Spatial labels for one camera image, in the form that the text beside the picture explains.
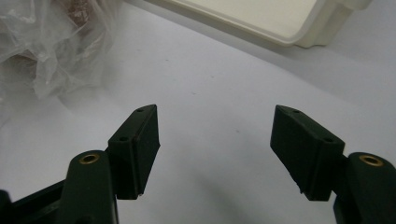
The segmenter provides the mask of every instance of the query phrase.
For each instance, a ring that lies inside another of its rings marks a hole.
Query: brass insert
[[[87,165],[87,164],[94,163],[98,160],[99,160],[98,154],[88,154],[88,155],[85,155],[84,157],[81,157],[79,159],[79,163]]]
[[[359,156],[359,159],[361,159],[361,161],[364,161],[365,163],[372,165],[372,166],[383,166],[384,165],[384,162],[382,162],[379,158],[374,157],[374,156],[361,155],[361,156]]]

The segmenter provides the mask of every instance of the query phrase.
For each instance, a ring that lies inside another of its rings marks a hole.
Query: crumpled plastic
[[[0,88],[30,90],[42,99],[98,85],[120,4],[121,0],[0,1]]]

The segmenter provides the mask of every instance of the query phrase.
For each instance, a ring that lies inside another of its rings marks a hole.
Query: white table
[[[299,193],[270,148],[275,105],[396,163],[396,3],[374,1],[327,47],[255,46],[166,9],[123,4],[103,85],[33,100],[0,130],[0,189],[16,201],[105,149],[130,113],[157,104],[161,148],[120,223],[335,223]]]

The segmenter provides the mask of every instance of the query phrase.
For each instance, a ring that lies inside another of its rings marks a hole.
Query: clear plastic bag
[[[99,84],[121,0],[0,1],[0,84],[38,98]]]

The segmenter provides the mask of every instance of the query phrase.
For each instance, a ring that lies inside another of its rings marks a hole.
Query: plastic container
[[[327,45],[372,0],[164,0],[283,46]]]

